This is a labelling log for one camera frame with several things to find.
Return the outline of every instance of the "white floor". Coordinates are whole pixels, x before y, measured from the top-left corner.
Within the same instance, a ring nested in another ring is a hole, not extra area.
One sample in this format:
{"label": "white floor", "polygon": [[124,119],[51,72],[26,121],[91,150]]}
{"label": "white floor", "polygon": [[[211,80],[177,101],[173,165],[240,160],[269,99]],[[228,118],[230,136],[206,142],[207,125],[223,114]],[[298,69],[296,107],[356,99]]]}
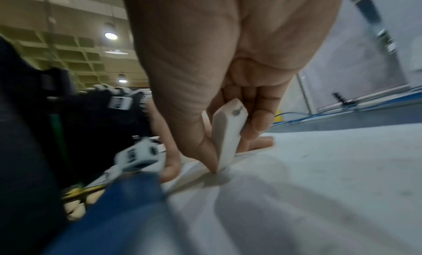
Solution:
{"label": "white floor", "polygon": [[421,254],[422,124],[271,135],[163,185],[202,254]]}

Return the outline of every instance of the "ceiling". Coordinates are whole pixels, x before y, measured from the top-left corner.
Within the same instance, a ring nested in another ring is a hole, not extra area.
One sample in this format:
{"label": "ceiling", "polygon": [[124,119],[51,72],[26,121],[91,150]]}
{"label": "ceiling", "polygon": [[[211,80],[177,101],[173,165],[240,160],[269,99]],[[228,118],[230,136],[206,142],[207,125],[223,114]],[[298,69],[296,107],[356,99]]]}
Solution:
{"label": "ceiling", "polygon": [[[68,69],[79,89],[106,83],[121,86],[119,73],[127,86],[148,87],[131,42],[130,26],[123,0],[113,0],[117,16],[118,40],[104,37],[104,23],[111,22],[108,0],[50,0],[55,20],[54,33],[48,33],[45,4],[41,0],[0,0],[0,35],[10,41],[23,58],[38,69],[52,65]],[[49,49],[48,39],[54,48]],[[127,55],[105,51],[120,49]]]}

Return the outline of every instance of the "gray floor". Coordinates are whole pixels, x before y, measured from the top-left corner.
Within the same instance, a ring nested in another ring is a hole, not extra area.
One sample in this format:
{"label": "gray floor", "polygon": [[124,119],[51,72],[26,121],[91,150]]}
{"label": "gray floor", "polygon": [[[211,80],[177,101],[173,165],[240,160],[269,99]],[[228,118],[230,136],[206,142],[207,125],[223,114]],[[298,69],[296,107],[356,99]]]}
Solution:
{"label": "gray floor", "polygon": [[268,132],[330,131],[415,123],[422,123],[422,103],[366,112],[346,113],[301,123],[282,124],[271,127]]}

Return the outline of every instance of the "blue cable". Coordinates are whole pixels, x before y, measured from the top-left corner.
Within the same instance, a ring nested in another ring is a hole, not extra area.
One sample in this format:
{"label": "blue cable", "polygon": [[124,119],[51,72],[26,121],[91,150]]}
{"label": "blue cable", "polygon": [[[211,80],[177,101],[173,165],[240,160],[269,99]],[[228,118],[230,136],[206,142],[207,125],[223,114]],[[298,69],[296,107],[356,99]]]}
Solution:
{"label": "blue cable", "polygon": [[[399,98],[390,99],[390,100],[387,100],[387,101],[378,103],[378,104],[376,104],[374,106],[369,106],[369,107],[365,107],[365,108],[362,108],[362,109],[353,109],[352,111],[365,111],[365,110],[374,109],[374,108],[378,108],[378,107],[381,107],[381,106],[390,105],[390,104],[394,104],[394,103],[398,103],[398,102],[405,102],[405,101],[409,101],[409,100],[416,99],[416,98],[421,98],[421,97],[422,97],[422,92],[419,92],[419,93],[416,93],[416,94],[405,95],[405,96],[402,96],[402,97],[399,97]],[[316,118],[316,117],[323,117],[323,116],[335,115],[335,114],[339,114],[339,113],[344,112],[348,108],[357,107],[357,106],[358,106],[358,104],[350,105],[350,106],[345,106],[345,107],[342,108],[342,110],[340,110],[338,112],[324,114],[325,112],[332,111],[332,109],[330,109],[330,110],[326,110],[326,111],[323,111],[323,112],[318,113],[318,114],[308,115],[308,116],[306,116],[304,118],[300,118],[300,119],[296,119],[296,120],[288,120],[288,121],[273,123],[271,127],[277,126],[277,125],[281,125],[281,124],[298,123],[298,122],[301,122],[301,121],[304,121],[304,120],[308,120],[308,119],[312,119],[312,118]]]}

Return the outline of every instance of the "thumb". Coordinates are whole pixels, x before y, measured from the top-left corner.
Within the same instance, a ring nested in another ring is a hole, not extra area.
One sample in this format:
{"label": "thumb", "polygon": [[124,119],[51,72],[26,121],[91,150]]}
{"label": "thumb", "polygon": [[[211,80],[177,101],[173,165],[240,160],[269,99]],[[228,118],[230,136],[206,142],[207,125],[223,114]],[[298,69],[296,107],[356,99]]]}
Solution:
{"label": "thumb", "polygon": [[180,152],[202,162],[211,172],[218,168],[217,150],[211,138],[205,132],[202,116],[189,121],[167,120],[171,134]]}

